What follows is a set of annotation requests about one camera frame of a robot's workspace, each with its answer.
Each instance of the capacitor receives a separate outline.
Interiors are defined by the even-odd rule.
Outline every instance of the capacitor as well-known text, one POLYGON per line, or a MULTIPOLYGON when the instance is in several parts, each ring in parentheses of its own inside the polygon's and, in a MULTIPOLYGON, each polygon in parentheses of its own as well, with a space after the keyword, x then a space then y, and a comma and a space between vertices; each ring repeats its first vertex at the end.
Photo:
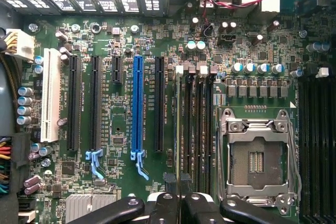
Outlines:
POLYGON ((187 51, 194 51, 196 48, 196 43, 194 41, 189 41, 186 45, 187 51))
POLYGON ((321 47, 322 47, 322 45, 321 45, 320 42, 314 42, 314 43, 306 46, 306 50, 308 52, 315 52, 315 51, 321 50, 321 47))
POLYGON ((32 122, 31 120, 32 118, 30 116, 21 115, 16 119, 16 122, 18 125, 27 125, 32 122))
POLYGON ((42 147, 44 147, 44 144, 42 144, 42 143, 34 143, 34 144, 31 145, 31 147, 30 147, 30 151, 31 151, 31 152, 34 152, 34 153, 37 153, 37 152, 39 152, 39 150, 40 150, 42 147))
POLYGON ((19 115, 30 115, 31 114, 31 107, 20 106, 20 107, 17 108, 17 113, 19 115))
POLYGON ((317 52, 327 52, 330 49, 330 43, 329 42, 323 42, 321 44, 321 49, 317 50, 317 52))
POLYGON ((299 37, 300 37, 301 39, 306 38, 307 35, 308 35, 308 32, 307 32, 306 30, 301 30, 301 31, 299 31, 299 37))
POLYGON ((55 36, 56 38, 58 38, 60 41, 63 41, 63 42, 67 42, 68 41, 68 37, 63 34, 61 31, 57 31, 55 32, 55 36))
POLYGON ((45 158, 44 160, 41 161, 41 166, 46 168, 49 167, 51 165, 51 160, 48 158, 45 158))
POLYGON ((27 187, 25 189, 25 195, 33 194, 34 192, 38 191, 40 188, 41 188, 40 184, 35 184, 35 185, 31 186, 31 187, 27 187))
POLYGON ((65 47, 61 47, 59 52, 63 55, 71 56, 71 53, 65 47))
POLYGON ((232 71, 233 73, 239 73, 239 72, 242 71, 242 69, 243 69, 243 65, 242 65, 241 63, 239 63, 239 62, 234 63, 234 64, 231 66, 231 71, 232 71))
POLYGON ((290 73, 290 76, 292 76, 293 78, 299 78, 302 75, 303 75, 302 70, 295 70, 290 73))
POLYGON ((137 34, 139 32, 139 27, 137 25, 131 26, 131 33, 137 34))
POLYGON ((194 17, 192 20, 191 20, 191 23, 190 23, 190 28, 191 29, 195 29, 197 24, 198 24, 198 18, 194 17))
POLYGON ((225 30, 228 28, 229 24, 227 22, 222 22, 221 25, 218 28, 219 33, 225 32, 225 30))
POLYGON ((269 70, 269 65, 266 63, 263 63, 257 67, 257 71, 259 74, 267 73, 269 70))
POLYGON ((202 52, 205 49, 205 43, 204 41, 199 41, 196 44, 196 51, 202 52))
POLYGON ((38 65, 43 65, 44 58, 42 56, 36 56, 34 62, 38 65))
POLYGON ((280 22, 277 20, 274 20, 268 27, 267 31, 270 33, 271 31, 274 31, 275 29, 278 29, 280 26, 280 22))
POLYGON ((29 97, 33 94, 32 88, 21 87, 18 89, 17 93, 23 97, 29 97))
POLYGON ((37 73, 37 74, 41 74, 43 73, 43 67, 41 65, 37 65, 35 68, 34 68, 34 72, 37 73))
POLYGON ((253 63, 248 63, 244 65, 244 72, 245 73, 252 73, 255 70, 255 66, 253 63))
POLYGON ((35 175, 34 177, 31 177, 23 182, 23 185, 25 187, 31 187, 37 183, 41 182, 41 177, 38 175, 35 175))
POLYGON ((272 67, 272 73, 273 74, 279 74, 284 70, 284 67, 281 64, 276 64, 272 67))
POLYGON ((45 146, 42 147, 39 151, 38 154, 40 154, 41 157, 45 157, 50 155, 53 152, 53 149, 51 146, 45 146))
POLYGON ((71 26, 71 31, 73 32, 73 33, 79 33, 80 32, 80 25, 78 25, 78 24, 73 24, 72 26, 71 26))
POLYGON ((62 126, 64 126, 64 125, 66 125, 67 122, 68 122, 68 119, 67 119, 67 118, 61 118, 61 119, 59 119, 59 120, 57 121, 57 126, 58 126, 58 127, 62 127, 62 126))
POLYGON ((258 45, 262 40, 263 40, 263 36, 261 34, 258 34, 253 40, 252 40, 252 45, 256 46, 258 45))
POLYGON ((33 102, 33 100, 30 97, 19 97, 17 99, 17 103, 21 106, 31 105, 32 102, 33 102))
POLYGON ((40 156, 40 154, 38 154, 38 153, 30 153, 29 155, 28 155, 28 159, 29 160, 37 160, 37 159, 39 159, 39 158, 41 158, 41 156, 40 156))

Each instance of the black dimm slot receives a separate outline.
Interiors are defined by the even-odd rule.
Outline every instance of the black dimm slot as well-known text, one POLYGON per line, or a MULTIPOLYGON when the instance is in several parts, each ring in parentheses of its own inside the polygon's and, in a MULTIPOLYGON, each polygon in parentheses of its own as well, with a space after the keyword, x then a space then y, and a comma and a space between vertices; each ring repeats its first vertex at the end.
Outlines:
POLYGON ((195 191, 203 193, 202 175, 202 132, 203 132, 203 86, 204 79, 196 77, 196 104, 195 104, 195 159, 194 159, 194 185, 195 191))
POLYGON ((155 58, 155 90, 154 90, 154 150, 163 152, 164 128, 164 58, 155 58))
POLYGON ((81 101, 81 59, 77 55, 69 59, 68 83, 68 130, 67 149, 77 151, 79 148, 79 123, 81 101))
POLYGON ((99 56, 91 57, 90 80, 90 124, 89 124, 89 148, 95 151, 100 148, 101 138, 101 78, 102 64, 99 56))

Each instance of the black pcie slot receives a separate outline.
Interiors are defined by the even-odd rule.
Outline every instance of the black pcie slot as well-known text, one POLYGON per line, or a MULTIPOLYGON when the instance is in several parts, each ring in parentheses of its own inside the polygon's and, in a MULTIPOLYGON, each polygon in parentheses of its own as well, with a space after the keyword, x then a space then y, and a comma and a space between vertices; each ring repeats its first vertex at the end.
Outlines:
POLYGON ((102 64, 99 56, 91 57, 91 79, 90 79, 90 124, 89 124, 89 148, 97 150, 100 148, 101 133, 101 78, 102 64))
POLYGON ((164 128, 164 58, 155 58, 155 90, 154 90, 154 150, 163 151, 164 128))
POLYGON ((192 158, 192 122, 193 115, 193 75, 185 77, 184 92, 184 173, 191 174, 191 158, 192 158))
POLYGON ((202 177, 202 132, 203 132, 203 84, 204 79, 196 77, 196 104, 195 104, 195 159, 194 159, 194 185, 195 191, 203 193, 202 177))
POLYGON ((206 94, 205 94, 205 192, 212 195, 213 177, 212 154, 213 154, 213 85, 215 76, 210 75, 206 78, 206 94))
POLYGON ((81 101, 81 59, 77 55, 72 55, 69 59, 68 85, 67 149, 77 151, 79 148, 81 101))

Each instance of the pcie slot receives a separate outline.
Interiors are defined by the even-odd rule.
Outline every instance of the pcie slot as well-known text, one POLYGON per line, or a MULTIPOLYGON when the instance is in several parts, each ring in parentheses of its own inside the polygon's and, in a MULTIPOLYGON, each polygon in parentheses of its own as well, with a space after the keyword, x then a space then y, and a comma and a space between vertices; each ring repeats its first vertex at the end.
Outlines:
POLYGON ((41 142, 58 140, 61 62, 55 49, 44 49, 43 86, 41 104, 41 142))
POLYGON ((164 128, 164 58, 155 58, 155 90, 154 90, 154 150, 163 151, 164 128))
POLYGON ((122 84, 123 62, 121 56, 112 56, 112 83, 122 84))
POLYGON ((143 58, 134 56, 133 62, 133 105, 132 105, 132 150, 131 160, 142 150, 143 132, 143 58))
POLYGON ((101 133, 101 78, 102 65, 99 56, 91 57, 91 84, 90 84, 90 124, 89 124, 89 148, 97 150, 100 148, 101 133))
POLYGON ((77 151, 79 148, 80 101, 81 59, 72 55, 69 59, 67 131, 67 149, 70 151, 77 151))

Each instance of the silver capacitor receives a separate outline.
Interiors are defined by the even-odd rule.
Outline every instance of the silver capacitor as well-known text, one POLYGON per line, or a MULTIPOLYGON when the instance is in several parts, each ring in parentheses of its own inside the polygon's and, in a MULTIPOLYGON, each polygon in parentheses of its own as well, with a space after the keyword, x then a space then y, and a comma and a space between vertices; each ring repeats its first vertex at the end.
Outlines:
POLYGON ((17 99, 17 103, 21 106, 28 106, 31 105, 33 102, 32 98, 30 97, 19 97, 17 99))
POLYGON ((21 87, 18 89, 17 93, 22 97, 29 97, 33 94, 32 88, 21 87))
POLYGON ((17 113, 19 115, 30 115, 31 114, 31 107, 20 106, 20 107, 17 108, 17 113))
POLYGON ((41 177, 38 175, 35 175, 34 177, 31 177, 23 182, 23 185, 25 187, 31 187, 37 183, 41 182, 41 177))

